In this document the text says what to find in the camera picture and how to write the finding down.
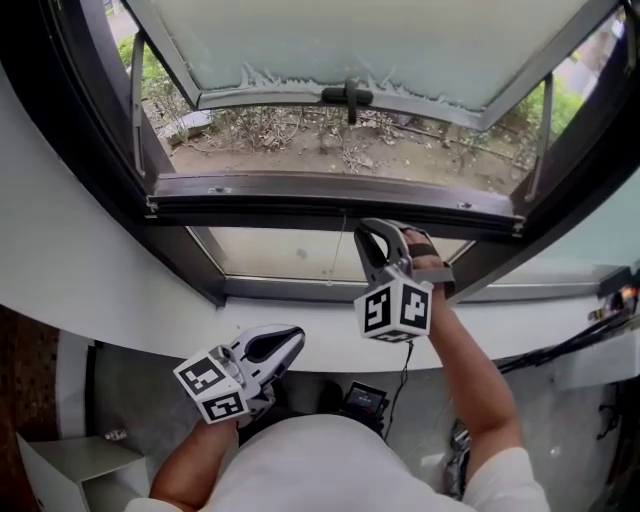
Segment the aluminum window frame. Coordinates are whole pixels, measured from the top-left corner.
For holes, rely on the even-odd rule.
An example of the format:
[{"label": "aluminum window frame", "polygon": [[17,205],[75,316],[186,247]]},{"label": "aluminum window frame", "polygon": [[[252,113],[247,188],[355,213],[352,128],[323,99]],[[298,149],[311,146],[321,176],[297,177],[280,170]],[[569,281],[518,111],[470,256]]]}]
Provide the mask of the aluminum window frame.
[{"label": "aluminum window frame", "polygon": [[[22,57],[10,51],[9,30],[0,34],[0,59],[45,138],[118,222],[216,305],[223,305],[230,293],[332,302],[346,299],[337,292],[327,294],[326,283],[314,288],[309,286],[314,283],[306,280],[280,280],[291,285],[283,292],[286,296],[268,287],[259,293],[239,291],[242,280],[225,275],[215,261],[217,243],[202,229],[209,225],[339,230],[346,216],[346,229],[351,230],[358,218],[377,215],[417,224],[433,236],[468,238],[473,243],[453,260],[458,290],[451,299],[474,300],[471,295],[594,211],[640,166],[633,139],[640,122],[632,115],[640,111],[639,72],[634,69],[624,74],[627,45],[618,41],[596,90],[545,156],[539,191],[531,202],[524,200],[531,176],[506,197],[364,177],[350,180],[349,188],[342,176],[291,173],[280,176],[278,184],[272,181],[272,174],[260,172],[171,174],[168,158],[143,115],[141,141],[146,169],[154,178],[150,180],[136,174],[132,138],[122,135],[130,133],[133,126],[130,83],[101,4],[92,0],[25,0],[9,4],[5,19],[30,20],[30,42],[39,48],[32,65],[25,67]],[[44,88],[42,76],[47,76]],[[607,108],[600,112],[603,105]],[[59,119],[65,119],[64,130]],[[612,170],[603,176],[599,169],[605,165]],[[328,179],[340,180],[345,186],[338,188],[349,188],[349,194],[355,195],[344,190],[337,193],[336,187],[323,184]],[[318,185],[307,186],[301,194],[300,180]],[[301,207],[304,215],[299,214]],[[253,281],[250,284],[285,289],[283,283]],[[591,293],[588,290],[593,284],[576,283],[563,292],[559,287],[547,287],[544,292],[546,285],[529,287],[530,291],[524,290],[526,285],[492,285],[484,293],[497,300],[499,290],[508,289],[502,296],[513,300],[514,290],[520,286],[517,293],[524,300],[535,300],[545,294]],[[335,283],[332,288],[338,290]]]},{"label": "aluminum window frame", "polygon": [[[261,93],[251,89],[219,92],[202,90],[192,78],[162,20],[148,1],[123,0],[123,3],[144,32],[147,44],[194,110],[254,105],[324,105],[321,91],[300,91],[296,90],[295,86],[290,90]],[[400,97],[385,91],[373,91],[373,103],[367,108],[440,119],[479,131],[488,130],[527,96],[619,6],[619,0],[588,0],[543,49],[524,63],[509,84],[499,91],[481,112],[472,112],[455,105],[419,97]]]}]

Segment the person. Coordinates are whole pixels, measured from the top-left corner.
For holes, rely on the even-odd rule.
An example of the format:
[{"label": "person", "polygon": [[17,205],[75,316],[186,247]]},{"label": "person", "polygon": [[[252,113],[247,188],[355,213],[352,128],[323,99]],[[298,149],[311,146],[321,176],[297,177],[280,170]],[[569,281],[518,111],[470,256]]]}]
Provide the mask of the person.
[{"label": "person", "polygon": [[[416,231],[405,231],[404,237],[408,245],[429,243]],[[443,263],[428,255],[415,257],[413,265]],[[150,498],[133,500],[126,511],[548,511],[507,383],[448,307],[441,287],[434,288],[429,338],[455,412],[471,437],[462,502],[414,478],[370,428],[317,414],[285,419],[256,434],[219,481],[236,423],[199,422],[158,471]]]}]

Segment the white wall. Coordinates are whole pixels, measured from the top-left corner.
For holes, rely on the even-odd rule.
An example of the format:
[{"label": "white wall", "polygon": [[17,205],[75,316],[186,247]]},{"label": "white wall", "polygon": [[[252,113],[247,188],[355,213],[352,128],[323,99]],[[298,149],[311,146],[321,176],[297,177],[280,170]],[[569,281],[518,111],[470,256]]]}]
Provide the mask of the white wall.
[{"label": "white wall", "polygon": [[60,331],[56,358],[56,417],[60,439],[86,435],[87,354],[93,341]]},{"label": "white wall", "polygon": [[640,375],[640,330],[627,330],[553,363],[558,389],[601,386]]},{"label": "white wall", "polygon": [[[107,343],[189,357],[272,322],[307,331],[297,370],[397,370],[406,347],[360,339],[349,306],[230,300],[216,309],[117,224],[71,175],[0,74],[0,303]],[[491,357],[553,345],[587,325],[594,297],[456,310]],[[424,340],[414,368],[439,366]]]},{"label": "white wall", "polygon": [[214,331],[215,307],[86,192],[2,69],[0,169],[1,304],[90,339],[149,351],[200,345]]}]

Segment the white t-shirt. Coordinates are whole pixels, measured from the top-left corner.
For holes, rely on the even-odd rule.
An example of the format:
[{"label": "white t-shirt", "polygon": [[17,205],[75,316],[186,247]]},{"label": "white t-shirt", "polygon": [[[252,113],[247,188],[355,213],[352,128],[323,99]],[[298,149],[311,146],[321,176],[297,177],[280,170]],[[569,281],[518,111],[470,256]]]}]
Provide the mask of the white t-shirt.
[{"label": "white t-shirt", "polygon": [[[217,483],[207,512],[548,512],[527,452],[492,457],[462,503],[414,478],[366,427],[341,416],[282,421],[252,438]],[[177,512],[168,503],[133,500],[126,512]]]}]

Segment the window hinge arm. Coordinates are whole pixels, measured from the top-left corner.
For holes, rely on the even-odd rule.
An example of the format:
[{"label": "window hinge arm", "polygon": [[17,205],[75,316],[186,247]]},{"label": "window hinge arm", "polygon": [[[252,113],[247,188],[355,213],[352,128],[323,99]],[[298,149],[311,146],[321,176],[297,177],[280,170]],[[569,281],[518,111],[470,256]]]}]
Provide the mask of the window hinge arm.
[{"label": "window hinge arm", "polygon": [[625,73],[631,73],[638,64],[638,28],[640,15],[638,15],[638,2],[635,0],[622,0],[625,14],[625,36],[627,39],[627,67]]},{"label": "window hinge arm", "polygon": [[544,100],[542,104],[542,118],[540,119],[540,127],[538,129],[538,143],[536,145],[536,165],[529,181],[529,190],[524,200],[530,203],[538,194],[538,184],[540,182],[540,174],[544,164],[544,156],[549,146],[549,138],[551,136],[551,117],[553,114],[553,72],[549,73],[544,79]]},{"label": "window hinge arm", "polygon": [[133,160],[136,171],[144,176],[142,160],[142,64],[144,60],[144,39],[138,32],[133,40],[131,56],[131,131],[133,136]]},{"label": "window hinge arm", "polygon": [[147,196],[147,208],[151,213],[156,213],[158,211],[158,203],[152,201],[150,197]]}]

